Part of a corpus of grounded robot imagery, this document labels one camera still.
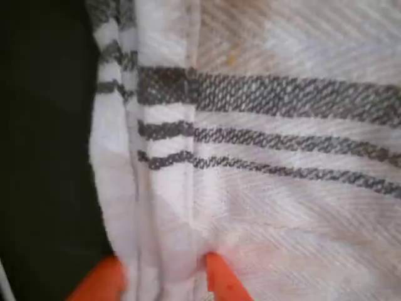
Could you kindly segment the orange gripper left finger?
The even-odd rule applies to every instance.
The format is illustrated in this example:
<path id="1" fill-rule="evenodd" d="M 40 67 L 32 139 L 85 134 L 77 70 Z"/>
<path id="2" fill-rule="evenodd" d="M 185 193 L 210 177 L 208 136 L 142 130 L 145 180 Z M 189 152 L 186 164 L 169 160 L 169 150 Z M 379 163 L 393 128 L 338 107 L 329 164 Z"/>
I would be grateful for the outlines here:
<path id="1" fill-rule="evenodd" d="M 127 287 L 125 270 L 120 260 L 109 256 L 97 264 L 67 298 L 71 301 L 122 300 Z"/>

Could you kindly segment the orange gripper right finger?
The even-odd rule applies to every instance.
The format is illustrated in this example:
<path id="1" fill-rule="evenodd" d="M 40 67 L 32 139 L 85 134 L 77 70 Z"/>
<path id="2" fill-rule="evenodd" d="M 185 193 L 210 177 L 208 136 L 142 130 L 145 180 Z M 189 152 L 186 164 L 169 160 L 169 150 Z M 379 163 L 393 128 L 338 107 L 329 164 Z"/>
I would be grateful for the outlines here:
<path id="1" fill-rule="evenodd" d="M 252 301 L 244 285 L 222 256 L 206 255 L 207 289 L 217 301 Z"/>

